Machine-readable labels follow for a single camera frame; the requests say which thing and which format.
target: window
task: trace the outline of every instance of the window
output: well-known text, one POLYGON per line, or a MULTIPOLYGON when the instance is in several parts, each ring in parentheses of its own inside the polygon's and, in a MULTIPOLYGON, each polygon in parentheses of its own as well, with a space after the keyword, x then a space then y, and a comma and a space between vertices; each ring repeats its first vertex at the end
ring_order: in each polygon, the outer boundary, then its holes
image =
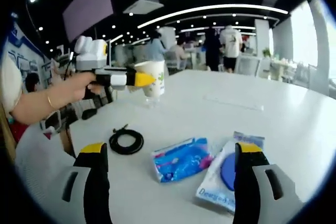
POLYGON ((268 36, 269 36, 269 52, 271 55, 274 54, 274 41, 273 41, 273 30, 272 28, 268 31, 268 36))
POLYGON ((293 60, 317 66, 317 36, 313 16, 307 1, 291 13, 293 30, 293 60))

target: blue round object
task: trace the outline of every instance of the blue round object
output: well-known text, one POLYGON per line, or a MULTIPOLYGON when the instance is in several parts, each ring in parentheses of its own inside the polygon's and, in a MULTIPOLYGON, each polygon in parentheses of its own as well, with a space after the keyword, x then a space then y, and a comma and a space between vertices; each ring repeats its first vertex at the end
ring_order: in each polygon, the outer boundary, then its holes
POLYGON ((235 153, 232 153, 224 159, 222 167, 220 168, 222 181, 231 191, 234 191, 233 185, 236 177, 235 162, 236 156, 235 153))

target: black pants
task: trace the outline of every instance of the black pants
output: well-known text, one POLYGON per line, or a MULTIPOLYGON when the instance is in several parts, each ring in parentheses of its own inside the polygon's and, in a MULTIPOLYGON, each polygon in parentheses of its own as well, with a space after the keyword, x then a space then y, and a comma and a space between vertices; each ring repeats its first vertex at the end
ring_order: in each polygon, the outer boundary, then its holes
POLYGON ((217 52, 206 52, 205 61, 206 65, 211 68, 211 71, 218 72, 219 54, 217 54, 217 52))

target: white pillar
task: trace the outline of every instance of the white pillar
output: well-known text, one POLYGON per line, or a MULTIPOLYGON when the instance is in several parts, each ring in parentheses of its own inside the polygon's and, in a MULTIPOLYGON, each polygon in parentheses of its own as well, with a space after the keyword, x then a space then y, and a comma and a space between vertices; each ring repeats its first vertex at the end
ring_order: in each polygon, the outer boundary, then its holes
POLYGON ((257 34, 257 56, 263 57, 262 51, 269 48, 269 23, 268 20, 255 19, 257 34))
POLYGON ((118 66, 124 66, 127 61, 127 55, 125 53, 124 47, 122 45, 117 45, 114 49, 115 60, 118 66))
POLYGON ((166 47, 166 49, 170 49, 176 43, 175 31, 173 27, 161 27, 158 29, 158 32, 162 35, 161 40, 166 47))
POLYGON ((317 36, 317 49, 318 60, 317 67, 324 75, 325 78, 329 77, 329 38, 327 32, 327 25, 324 16, 320 10, 319 0, 312 0, 309 3, 311 13, 313 15, 316 36, 317 36))

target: white t-shirt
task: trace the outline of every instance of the white t-shirt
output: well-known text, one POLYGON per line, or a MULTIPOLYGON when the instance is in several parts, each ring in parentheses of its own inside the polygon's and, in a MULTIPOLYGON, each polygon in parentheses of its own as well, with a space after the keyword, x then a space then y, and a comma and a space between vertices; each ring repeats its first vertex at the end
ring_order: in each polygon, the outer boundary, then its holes
POLYGON ((1 65, 1 99, 7 116, 16 106, 21 94, 21 72, 5 52, 1 65))
POLYGON ((242 35, 238 30, 226 28, 220 32, 220 43, 225 45, 225 56, 237 58, 239 55, 239 44, 243 43, 242 35))
POLYGON ((59 74, 56 74, 54 70, 58 70, 59 63, 55 61, 54 59, 51 59, 51 83, 53 85, 56 85, 60 82, 62 82, 62 77, 59 74))

